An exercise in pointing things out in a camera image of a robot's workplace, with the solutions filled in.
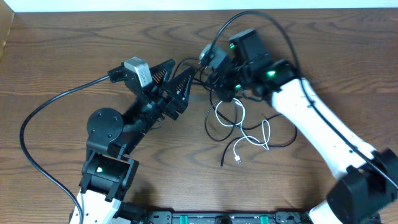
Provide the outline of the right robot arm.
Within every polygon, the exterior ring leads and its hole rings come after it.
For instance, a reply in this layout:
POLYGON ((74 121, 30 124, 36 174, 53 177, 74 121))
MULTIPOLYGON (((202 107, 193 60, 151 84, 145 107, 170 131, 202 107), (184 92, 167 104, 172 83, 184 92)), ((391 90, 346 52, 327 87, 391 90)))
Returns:
POLYGON ((397 155, 378 151, 347 127, 288 60, 274 60, 254 29, 229 40, 230 52, 208 44, 200 54, 213 70, 207 82, 232 101, 251 90, 285 116, 326 162, 336 184, 308 212, 312 223, 367 223, 397 200, 397 155))

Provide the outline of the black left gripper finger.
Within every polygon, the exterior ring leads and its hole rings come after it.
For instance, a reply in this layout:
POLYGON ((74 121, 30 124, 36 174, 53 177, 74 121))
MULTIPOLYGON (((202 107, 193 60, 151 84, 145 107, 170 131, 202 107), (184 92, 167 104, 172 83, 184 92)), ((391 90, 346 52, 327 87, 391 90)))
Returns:
POLYGON ((187 109, 190 89, 195 74, 195 69, 189 67, 166 84, 163 84, 163 89, 167 93, 167 99, 175 106, 174 111, 183 113, 187 109))
POLYGON ((168 82, 175 66, 175 60, 168 59, 150 68, 152 81, 156 86, 162 86, 168 82))

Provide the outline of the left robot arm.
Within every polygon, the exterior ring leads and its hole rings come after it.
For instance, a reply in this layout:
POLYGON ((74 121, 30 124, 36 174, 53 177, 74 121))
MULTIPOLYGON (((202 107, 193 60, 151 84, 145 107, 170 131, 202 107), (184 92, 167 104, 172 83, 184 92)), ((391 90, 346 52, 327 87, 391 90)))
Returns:
POLYGON ((128 155, 155 123, 166 116, 176 120, 187 109, 196 70, 188 67, 173 77, 174 66, 172 59, 150 67, 133 57, 108 71, 110 81, 124 82, 136 99, 124 113, 100 108, 89 117, 86 161, 70 223, 150 222, 146 210, 123 201, 139 166, 128 155))

